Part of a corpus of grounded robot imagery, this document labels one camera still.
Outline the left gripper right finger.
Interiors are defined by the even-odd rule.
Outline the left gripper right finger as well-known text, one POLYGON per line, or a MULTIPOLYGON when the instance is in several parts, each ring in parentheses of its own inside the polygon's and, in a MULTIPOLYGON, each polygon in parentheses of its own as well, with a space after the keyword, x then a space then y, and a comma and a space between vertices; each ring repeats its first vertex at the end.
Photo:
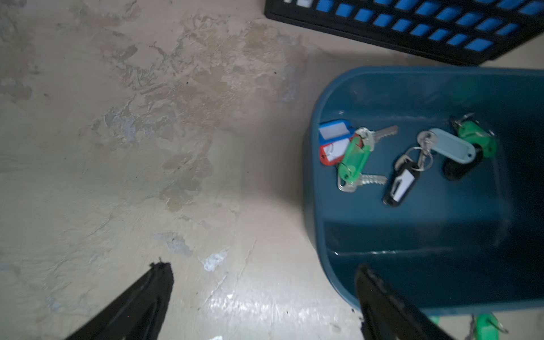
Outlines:
POLYGON ((364 339, 451 338, 369 266, 358 268, 355 283, 364 339))

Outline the light blue tag key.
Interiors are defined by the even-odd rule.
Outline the light blue tag key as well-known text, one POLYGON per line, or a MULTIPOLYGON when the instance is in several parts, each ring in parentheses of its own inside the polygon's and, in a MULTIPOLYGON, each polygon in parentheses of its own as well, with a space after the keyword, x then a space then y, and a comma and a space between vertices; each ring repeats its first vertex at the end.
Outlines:
POLYGON ((471 143, 439 128, 422 131, 416 140, 424 150, 436 152, 459 164, 471 163, 477 154, 471 143))

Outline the solid green tag key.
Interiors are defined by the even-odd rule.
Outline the solid green tag key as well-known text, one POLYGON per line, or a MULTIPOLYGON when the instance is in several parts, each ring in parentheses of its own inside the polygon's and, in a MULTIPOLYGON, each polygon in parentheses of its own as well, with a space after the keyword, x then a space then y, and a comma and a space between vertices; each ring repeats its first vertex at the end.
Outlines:
POLYGON ((467 113, 460 118, 451 116, 450 123, 460 139, 482 148, 484 158, 491 159, 497 154, 498 143, 495 134, 483 129, 475 119, 474 113, 467 113))

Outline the red tag key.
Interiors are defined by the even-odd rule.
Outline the red tag key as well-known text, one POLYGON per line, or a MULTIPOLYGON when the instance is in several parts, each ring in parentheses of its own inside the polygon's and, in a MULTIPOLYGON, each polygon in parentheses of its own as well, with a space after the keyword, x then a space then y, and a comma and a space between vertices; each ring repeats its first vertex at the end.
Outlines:
POLYGON ((340 163, 351 141, 357 134, 343 135, 324 139, 320 136, 320 162, 325 166, 334 166, 340 163))

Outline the black fob key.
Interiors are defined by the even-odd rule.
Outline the black fob key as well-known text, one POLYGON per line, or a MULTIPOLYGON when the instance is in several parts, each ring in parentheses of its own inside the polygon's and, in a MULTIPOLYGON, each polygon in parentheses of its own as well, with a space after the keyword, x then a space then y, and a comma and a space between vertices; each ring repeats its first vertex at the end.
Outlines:
POLYGON ((453 160, 447 159, 443 165, 443 175, 449 181, 460 181, 471 171, 477 168, 484 160, 483 148, 478 144, 473 144, 475 147, 475 158, 471 163, 461 164, 453 160))

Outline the teal plastic storage box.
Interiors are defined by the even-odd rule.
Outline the teal plastic storage box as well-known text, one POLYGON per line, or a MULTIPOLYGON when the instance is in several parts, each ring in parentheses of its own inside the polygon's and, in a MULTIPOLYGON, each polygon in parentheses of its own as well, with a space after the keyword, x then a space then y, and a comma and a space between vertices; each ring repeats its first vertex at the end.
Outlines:
POLYGON ((322 92, 303 139, 305 226, 325 276, 358 307, 356 272, 369 266, 430 315, 543 306, 543 72, 480 67, 360 67, 322 92), (393 175, 395 161, 430 128, 473 114, 497 154, 449 181, 443 156, 405 201, 385 186, 352 194, 320 162, 319 127, 344 119, 399 133, 381 140, 364 171, 393 175))

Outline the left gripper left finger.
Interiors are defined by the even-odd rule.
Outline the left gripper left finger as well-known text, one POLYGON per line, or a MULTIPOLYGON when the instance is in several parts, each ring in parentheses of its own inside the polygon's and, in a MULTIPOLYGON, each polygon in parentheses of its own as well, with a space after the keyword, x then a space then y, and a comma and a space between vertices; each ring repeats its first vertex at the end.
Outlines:
POLYGON ((158 262, 69 339, 157 339, 174 285, 170 263, 158 262))

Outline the translucent green tag key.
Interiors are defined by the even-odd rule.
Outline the translucent green tag key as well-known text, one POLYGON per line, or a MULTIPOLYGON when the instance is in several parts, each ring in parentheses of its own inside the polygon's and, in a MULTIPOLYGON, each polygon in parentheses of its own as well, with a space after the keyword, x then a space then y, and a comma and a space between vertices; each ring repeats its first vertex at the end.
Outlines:
POLYGON ((337 167, 337 188, 346 193, 353 193, 360 186, 368 184, 385 185, 388 178, 382 175, 364 174, 363 170, 375 145, 384 137, 396 135, 398 126, 390 126, 378 131, 360 127, 349 143, 344 157, 337 167))

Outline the black white tag key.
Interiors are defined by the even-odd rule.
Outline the black white tag key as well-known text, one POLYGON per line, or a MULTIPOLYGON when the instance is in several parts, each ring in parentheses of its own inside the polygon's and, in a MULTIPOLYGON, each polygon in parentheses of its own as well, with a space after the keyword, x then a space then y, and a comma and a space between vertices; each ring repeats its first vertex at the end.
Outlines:
POLYGON ((433 156, 423 147, 411 147, 394 164, 393 175, 389 181, 382 202, 399 207, 419 181, 419 177, 433 164, 433 156))

